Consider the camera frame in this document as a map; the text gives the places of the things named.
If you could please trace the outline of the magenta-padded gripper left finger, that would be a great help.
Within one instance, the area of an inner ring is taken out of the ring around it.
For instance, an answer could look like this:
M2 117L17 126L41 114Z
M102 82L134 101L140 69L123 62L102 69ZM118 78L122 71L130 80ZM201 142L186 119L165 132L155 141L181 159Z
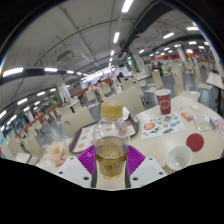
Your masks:
M56 175L81 187L95 188L97 170L94 147L88 147L76 157L68 157Z

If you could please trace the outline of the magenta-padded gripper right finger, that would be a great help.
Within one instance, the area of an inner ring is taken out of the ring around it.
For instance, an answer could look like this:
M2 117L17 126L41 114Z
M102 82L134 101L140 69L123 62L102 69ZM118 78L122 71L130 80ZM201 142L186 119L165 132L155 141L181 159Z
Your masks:
M146 157L133 146L128 146L125 167L125 187L140 188L166 176L153 157Z

